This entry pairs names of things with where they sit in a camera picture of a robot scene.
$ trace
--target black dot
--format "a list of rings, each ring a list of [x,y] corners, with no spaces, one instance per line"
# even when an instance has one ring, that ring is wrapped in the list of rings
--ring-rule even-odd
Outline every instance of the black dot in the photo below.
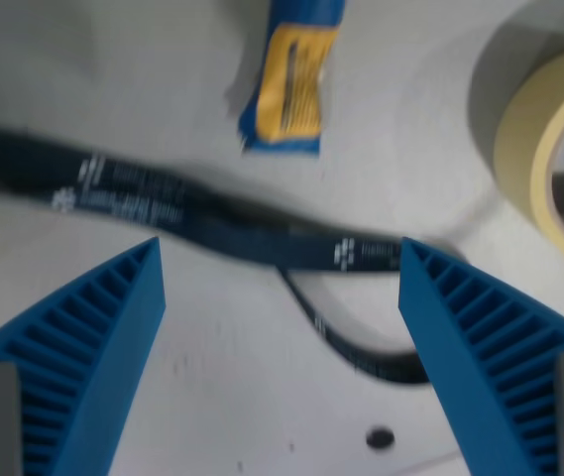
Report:
[[[385,451],[394,446],[394,433],[384,426],[377,426],[368,431],[365,437],[368,446],[376,451]]]

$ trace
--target tape roll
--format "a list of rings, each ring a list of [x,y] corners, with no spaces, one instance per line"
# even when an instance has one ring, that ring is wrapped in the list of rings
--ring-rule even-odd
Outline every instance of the tape roll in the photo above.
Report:
[[[564,138],[564,55],[521,87],[502,119],[495,171],[502,192],[564,252],[564,214],[553,195],[553,165]]]

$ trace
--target belt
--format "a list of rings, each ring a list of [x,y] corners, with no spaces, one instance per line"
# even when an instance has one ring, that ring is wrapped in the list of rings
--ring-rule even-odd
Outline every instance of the belt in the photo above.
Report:
[[[395,274],[399,239],[313,223],[225,196],[171,171],[3,131],[0,192],[62,212],[117,217],[227,257],[275,267],[324,342],[355,369],[392,383],[428,382],[416,352],[369,351],[337,332],[289,273]]]

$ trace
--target blue and yellow wrapper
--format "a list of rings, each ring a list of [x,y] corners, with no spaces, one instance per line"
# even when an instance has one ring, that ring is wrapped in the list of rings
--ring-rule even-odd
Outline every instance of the blue and yellow wrapper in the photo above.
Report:
[[[273,0],[262,77],[240,117],[245,149],[318,154],[319,75],[345,0]]]

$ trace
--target yellow label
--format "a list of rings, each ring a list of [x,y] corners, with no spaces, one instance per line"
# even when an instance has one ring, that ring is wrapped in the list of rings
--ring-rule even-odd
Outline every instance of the yellow label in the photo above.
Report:
[[[321,134],[319,73],[336,28],[281,25],[267,51],[257,108],[258,136],[267,142]]]

